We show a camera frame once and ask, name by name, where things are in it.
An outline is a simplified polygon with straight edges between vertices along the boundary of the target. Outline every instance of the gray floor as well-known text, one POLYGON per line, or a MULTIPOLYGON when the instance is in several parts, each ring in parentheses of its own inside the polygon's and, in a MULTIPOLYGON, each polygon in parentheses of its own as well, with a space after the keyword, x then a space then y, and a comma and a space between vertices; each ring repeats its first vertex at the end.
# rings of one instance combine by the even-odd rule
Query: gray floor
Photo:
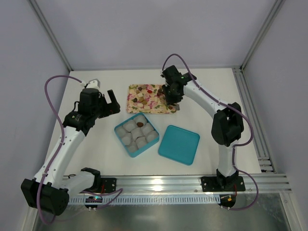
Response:
MULTIPOLYGON (((254 195, 238 195, 237 207, 245 206, 254 195)), ((57 219, 78 211, 66 210, 57 219)), ((262 194, 244 211, 227 211, 218 205, 111 206, 84 211, 66 222, 42 225, 36 219, 35 231, 290 231, 278 194, 262 194)))

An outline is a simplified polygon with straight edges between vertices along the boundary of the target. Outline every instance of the white vent strip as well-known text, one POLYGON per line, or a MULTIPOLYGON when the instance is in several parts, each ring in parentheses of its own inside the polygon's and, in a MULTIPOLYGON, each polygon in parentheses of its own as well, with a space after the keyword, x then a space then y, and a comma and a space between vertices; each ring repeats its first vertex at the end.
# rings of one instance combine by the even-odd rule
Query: white vent strip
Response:
MULTIPOLYGON (((103 205, 114 196, 103 196, 102 202, 87 202, 89 196, 78 195, 71 198, 69 205, 103 205)), ((187 204, 219 204, 219 195, 128 195, 119 196, 112 205, 187 205, 187 204)))

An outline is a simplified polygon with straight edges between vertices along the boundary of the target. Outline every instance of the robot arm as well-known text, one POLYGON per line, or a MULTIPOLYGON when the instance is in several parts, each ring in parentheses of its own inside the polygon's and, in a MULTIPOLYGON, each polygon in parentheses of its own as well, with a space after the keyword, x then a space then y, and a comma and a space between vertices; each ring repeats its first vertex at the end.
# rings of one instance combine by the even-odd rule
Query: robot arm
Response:
MULTIPOLYGON (((98 80, 91 80, 80 93, 78 110, 71 111, 64 119, 64 140, 57 156, 53 160, 41 190, 40 206, 42 210, 60 215, 66 209, 69 197, 83 190, 95 192, 101 186, 101 174, 91 168, 83 168, 75 177, 63 181, 65 170, 76 149, 87 136, 97 118, 107 117, 120 112, 120 105, 112 90, 108 91, 111 103, 99 91, 98 80)), ((36 196, 39 183, 47 164, 59 147, 61 136, 42 168, 32 180, 25 179, 21 185, 23 194, 30 207, 37 207, 36 196)))
MULTIPOLYGON (((166 68, 162 72, 162 77, 166 80, 166 84, 163 86, 163 94, 166 97, 167 104, 179 103, 185 95, 197 102, 213 118, 211 134, 219 146, 217 182, 223 189, 233 187, 238 172, 232 164, 232 147, 238 143, 244 130, 242 117, 207 97, 196 87, 188 73, 182 75, 175 66, 166 68)), ((228 104, 219 97, 215 98, 228 104)), ((230 104, 230 106, 241 111, 238 103, 230 104)))

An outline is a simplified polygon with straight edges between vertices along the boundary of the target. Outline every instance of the empty blue tray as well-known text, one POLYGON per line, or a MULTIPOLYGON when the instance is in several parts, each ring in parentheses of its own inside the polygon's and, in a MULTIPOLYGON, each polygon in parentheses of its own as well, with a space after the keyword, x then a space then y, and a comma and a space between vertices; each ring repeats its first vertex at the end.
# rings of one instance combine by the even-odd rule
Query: empty blue tray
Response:
POLYGON ((171 160, 191 165, 196 155, 199 134, 169 125, 159 146, 158 153, 171 160))

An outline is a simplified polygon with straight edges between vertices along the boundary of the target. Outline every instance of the floral cloth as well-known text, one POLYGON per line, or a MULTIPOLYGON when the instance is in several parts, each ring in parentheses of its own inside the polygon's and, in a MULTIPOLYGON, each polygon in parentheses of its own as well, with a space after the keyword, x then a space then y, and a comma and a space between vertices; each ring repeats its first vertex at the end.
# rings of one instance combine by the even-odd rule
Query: floral cloth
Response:
POLYGON ((162 85, 158 84, 132 84, 128 87, 128 96, 127 96, 127 106, 126 111, 131 114, 136 114, 139 112, 142 113, 151 113, 151 114, 170 114, 176 113, 176 108, 173 105, 167 106, 166 99, 164 95, 157 95, 158 90, 162 85), (143 85, 146 86, 145 89, 142 89, 140 92, 143 94, 144 100, 147 101, 147 104, 144 106, 149 106, 150 109, 145 109, 143 107, 138 107, 139 96, 137 95, 137 90, 143 85))

